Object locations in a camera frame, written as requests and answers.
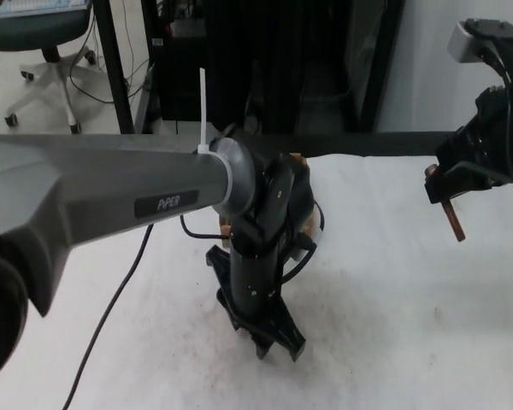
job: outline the black metal frame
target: black metal frame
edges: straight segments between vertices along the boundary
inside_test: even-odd
[[[348,93],[340,104],[345,132],[372,132],[380,109],[382,94],[392,59],[393,46],[403,14],[405,0],[388,0],[380,19],[370,68],[369,81],[363,99],[361,115],[358,113],[351,87],[350,72],[345,64],[348,27],[355,0],[333,1],[333,61],[332,69],[339,94]]]
[[[93,10],[97,18],[101,44],[103,45],[103,55],[109,74],[120,132],[122,134],[152,133],[151,123],[157,119],[156,111],[159,111],[155,91],[159,78],[154,75],[153,67],[157,59],[156,53],[164,48],[163,45],[166,40],[159,29],[156,0],[141,0],[150,60],[145,78],[146,84],[142,90],[143,94],[134,124],[109,1],[96,0],[93,3]],[[345,65],[344,55],[348,35],[346,22],[350,21],[353,1],[333,0],[333,56],[331,67],[339,94],[351,90],[350,74]],[[404,0],[388,0],[380,22],[380,32],[363,100],[362,115],[360,116],[357,112],[353,92],[350,92],[348,97],[343,99],[340,106],[346,132],[372,132],[374,130],[403,8]]]
[[[397,40],[397,33],[401,23],[405,0],[388,0],[380,21],[380,31],[376,40],[374,57],[370,68],[369,82],[363,100],[361,117],[359,120],[360,132],[374,131],[376,116],[380,110],[384,86],[386,85],[392,60],[393,47]]]
[[[156,76],[153,75],[154,56],[152,53],[152,41],[155,38],[157,28],[157,5],[156,0],[141,0],[143,9],[144,29],[146,31],[149,64],[144,79],[142,96],[137,110],[135,123],[131,115],[125,75],[121,67],[120,51],[118,40],[110,8],[110,0],[95,0],[93,2],[93,13],[97,20],[103,56],[106,62],[109,76],[110,89],[114,99],[116,117],[122,134],[143,134],[152,133],[151,122],[155,119],[156,93],[154,92]]]

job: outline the cable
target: cable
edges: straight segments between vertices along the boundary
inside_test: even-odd
[[[511,82],[505,76],[505,94],[507,96],[507,125],[505,126],[505,154],[507,159],[507,169],[510,173],[510,177],[513,180],[513,163],[511,158]]]
[[[319,206],[319,203],[315,201],[315,205],[317,206],[317,209],[319,210],[320,215],[320,223],[319,228],[321,231],[325,230],[325,214],[323,213],[323,210]],[[304,258],[289,272],[283,275],[283,278],[281,278],[281,284],[286,284],[290,280],[292,280],[295,276],[297,276],[300,271],[302,271],[306,265],[308,265],[308,262],[310,262],[311,258],[314,256],[315,251],[317,250],[317,243],[313,243],[310,247],[310,250],[308,253],[304,256]]]
[[[147,59],[146,61],[144,61],[138,68],[137,70],[134,70],[134,54],[133,54],[133,47],[131,46],[131,39],[129,37],[129,31],[127,29],[127,11],[126,11],[126,8],[125,8],[125,0],[122,0],[122,2],[124,3],[124,20],[126,22],[126,33],[127,33],[127,41],[129,43],[129,47],[131,49],[131,55],[132,55],[132,72],[131,72],[131,75],[129,77],[127,77],[128,79],[130,79],[130,83],[129,83],[129,89],[131,89],[131,86],[132,86],[132,83],[133,83],[133,75],[144,65],[145,62],[149,61],[149,59]],[[84,47],[86,46],[88,40],[89,40],[89,37],[91,36],[91,34],[94,32],[94,28],[95,28],[95,22],[96,22],[96,17],[95,15],[93,14],[93,20],[91,21],[91,26],[89,28],[89,32],[87,33],[87,36],[85,36],[85,40],[84,40],[84,43],[82,44],[82,46],[80,47],[80,51],[78,51],[78,54],[76,55],[76,58],[73,60],[73,63],[71,64],[70,66],[70,71],[69,71],[69,74],[68,74],[68,77],[70,78],[70,82],[72,83],[72,85],[74,86],[74,88],[76,90],[78,90],[79,92],[81,92],[82,94],[88,96],[89,98],[91,98],[92,100],[95,100],[99,103],[103,103],[103,104],[114,104],[114,100],[112,101],[106,101],[106,100],[102,100],[101,98],[97,98],[95,96],[93,96],[92,94],[90,94],[89,92],[85,91],[85,90],[82,90],[78,85],[76,85],[76,83],[74,83],[74,80],[72,78],[72,72],[74,70],[74,67],[76,66],[75,62],[76,60],[79,59],[82,51],[84,50]],[[144,87],[144,81],[143,81],[143,84],[141,84],[137,90],[135,92],[133,92],[132,94],[129,94],[127,95],[127,98],[131,98],[131,97],[134,97],[136,96]]]
[[[184,215],[180,216],[180,224],[182,225],[182,230],[185,232],[185,234],[188,235],[189,237],[193,237],[194,239],[218,239],[221,241],[230,239],[230,237],[228,235],[206,235],[206,234],[194,233],[194,232],[190,231],[186,227]]]
[[[133,70],[135,69],[135,54],[133,53],[133,45],[131,44],[129,29],[127,28],[126,0],[121,0],[121,6],[123,7],[123,20],[126,25],[127,43],[129,44],[129,49],[131,50],[131,78],[129,79],[129,90],[131,90],[131,86],[133,85]]]
[[[137,267],[139,266],[139,262],[143,257],[143,253],[144,253],[144,249],[146,248],[146,244],[148,243],[148,239],[150,238],[150,234],[152,233],[153,227],[154,227],[154,225],[149,225],[146,228],[146,233],[144,234],[143,242],[140,244],[139,252],[137,253],[137,256],[135,257],[135,261],[133,261],[133,265],[131,266],[131,269],[129,269],[129,272],[127,273],[126,277],[121,282],[120,287],[114,293],[112,300],[110,301],[109,305],[106,307],[106,310],[104,311],[103,317],[101,318],[101,320],[99,320],[99,324],[97,325],[97,328],[93,332],[93,336],[91,337],[91,341],[89,342],[89,345],[87,346],[87,349],[84,354],[84,358],[82,359],[82,361],[80,363],[80,367],[78,368],[78,371],[76,372],[76,378],[74,379],[72,388],[70,389],[70,393],[68,394],[67,401],[65,402],[65,405],[62,407],[62,410],[67,410],[70,407],[70,403],[72,402],[72,400],[74,398],[74,394],[76,393],[76,390],[78,389],[78,383],[80,382],[80,379],[82,377],[82,372],[84,371],[84,368],[86,367],[87,360],[89,359],[89,355],[91,354],[91,351],[93,350],[93,346],[95,346],[95,342],[97,341],[97,338],[99,337],[99,333],[103,329],[104,322],[109,317],[110,311],[112,310],[116,301],[120,297],[121,292],[124,290],[127,283],[129,282],[129,279],[131,279],[131,277],[137,270]]]

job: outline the gray floor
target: gray floor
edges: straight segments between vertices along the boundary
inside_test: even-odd
[[[120,53],[123,62],[125,75],[132,72],[131,51],[127,42],[126,28],[124,25],[124,11],[120,1],[111,2],[115,18],[116,33],[120,46]],[[144,25],[140,9],[140,1],[126,0],[127,25],[129,35],[133,44],[134,66],[137,67],[148,57],[146,42],[144,38]],[[72,54],[80,49],[84,39],[78,39],[62,45],[59,50],[62,55]],[[95,49],[93,39],[90,38],[88,45]],[[15,129],[9,129],[4,123],[4,110],[28,85],[20,76],[19,65],[22,63],[31,64],[42,62],[43,58],[37,51],[22,53],[0,53],[0,133],[53,133],[69,134],[67,116],[61,105],[59,90],[51,86],[46,90],[41,99],[29,104],[17,113],[19,125]],[[312,73],[324,70],[324,67],[312,67]],[[133,89],[135,90],[142,82],[144,69],[139,70],[133,76]],[[330,88],[331,85],[308,84],[307,97],[310,102],[306,103],[301,113],[298,131],[302,133],[327,133],[341,132],[342,122],[339,111],[335,104],[311,102],[312,96],[317,89]],[[106,79],[97,83],[80,84],[84,90],[104,100],[111,100],[110,88]],[[74,111],[82,124],[83,133],[117,133],[118,124],[115,117],[115,110],[112,104],[102,104],[91,100],[75,90],[68,84],[69,94],[74,106]],[[139,104],[139,96],[135,98],[132,111],[135,113]],[[253,130],[256,122],[248,120],[247,129]],[[171,144],[178,149],[192,149],[199,134],[199,123],[180,122],[179,136],[176,136],[176,125],[174,121],[158,121],[155,124],[155,133],[168,136]]]

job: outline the copper electrode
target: copper electrode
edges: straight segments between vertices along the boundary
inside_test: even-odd
[[[430,165],[426,168],[426,180],[433,175],[437,168],[437,165]],[[448,221],[451,223],[451,227],[454,231],[454,234],[456,235],[456,239],[458,242],[462,242],[465,239],[465,233],[463,233],[462,225],[460,225],[460,221],[458,220],[456,211],[454,211],[452,202],[450,200],[443,201],[441,205],[445,211],[446,218],[448,218]]]

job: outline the white tablecloth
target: white tablecloth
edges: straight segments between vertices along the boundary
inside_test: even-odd
[[[327,219],[284,288],[306,350],[265,360],[234,332],[178,219],[156,225],[91,354],[72,409],[513,408],[513,186],[455,201],[458,244],[428,203],[432,158],[310,161]],[[186,216],[217,232],[207,209]],[[50,314],[31,308],[0,373],[0,409],[58,409],[144,230],[76,249]]]

